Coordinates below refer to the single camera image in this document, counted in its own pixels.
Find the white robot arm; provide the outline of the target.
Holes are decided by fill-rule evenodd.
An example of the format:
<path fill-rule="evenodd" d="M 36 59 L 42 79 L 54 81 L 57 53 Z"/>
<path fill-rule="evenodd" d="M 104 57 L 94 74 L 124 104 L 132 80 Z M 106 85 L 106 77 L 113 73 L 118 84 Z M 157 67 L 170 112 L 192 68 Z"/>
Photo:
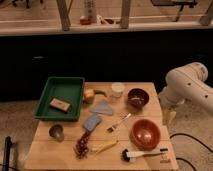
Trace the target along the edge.
<path fill-rule="evenodd" d="M 158 94 L 164 125 L 171 123 L 176 116 L 175 108 L 185 100 L 213 115 L 213 88 L 205 84 L 207 78 L 208 70 L 200 62 L 174 68 L 166 74 L 166 86 Z"/>

